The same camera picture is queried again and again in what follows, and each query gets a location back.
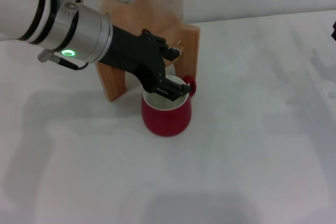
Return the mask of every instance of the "cable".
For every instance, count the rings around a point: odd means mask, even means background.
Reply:
[[[80,68],[78,68],[78,70],[83,70],[83,69],[86,69],[87,67],[88,67],[88,63],[86,63],[83,67],[80,67]]]

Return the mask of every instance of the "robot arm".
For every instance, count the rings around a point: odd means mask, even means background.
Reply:
[[[190,88],[165,77],[163,58],[174,60],[178,50],[169,48],[164,38],[143,30],[139,36],[112,25],[108,15],[83,5],[84,0],[0,0],[0,39],[14,38],[45,50],[48,60],[78,70],[58,57],[66,56],[87,63],[101,62],[134,74],[150,93],[172,101]]]

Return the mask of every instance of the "mug rim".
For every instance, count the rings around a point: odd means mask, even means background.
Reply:
[[[174,80],[172,80],[172,79],[180,80],[180,81],[181,81],[181,84],[186,85],[186,83],[184,82],[184,80],[182,80],[181,78],[179,78],[179,77],[177,77],[177,76],[171,76],[171,75],[168,75],[168,76],[166,76],[166,77],[167,77],[168,79],[170,79],[171,81],[174,81]],[[151,107],[151,108],[153,108],[153,109],[155,109],[155,110],[157,110],[157,111],[173,111],[173,110],[176,110],[176,109],[182,107],[182,106],[187,102],[187,100],[188,100],[188,98],[189,98],[189,93],[188,93],[188,94],[185,95],[185,99],[184,99],[184,101],[183,101],[179,106],[177,106],[177,107],[175,107],[175,108],[172,108],[172,109],[168,109],[168,110],[162,110],[162,109],[158,109],[158,108],[155,108],[155,107],[153,107],[152,105],[150,105],[150,104],[148,103],[147,99],[145,98],[145,94],[150,94],[150,93],[148,93],[147,91],[144,90],[144,91],[142,92],[142,99],[145,101],[145,103],[146,103],[149,107]]]

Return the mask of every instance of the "green indicator light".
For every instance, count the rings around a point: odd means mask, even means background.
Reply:
[[[65,55],[65,56],[70,56],[70,57],[73,57],[76,55],[76,53],[72,50],[64,50],[62,51],[62,54]]]

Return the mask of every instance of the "wooden board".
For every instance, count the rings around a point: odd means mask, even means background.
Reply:
[[[174,64],[176,76],[184,78],[192,75],[196,78],[200,33],[198,26],[183,25],[181,43],[173,47],[182,52],[181,56],[174,62],[165,60],[166,67]],[[102,63],[96,64],[96,67],[109,101],[113,102],[127,92],[124,71]]]

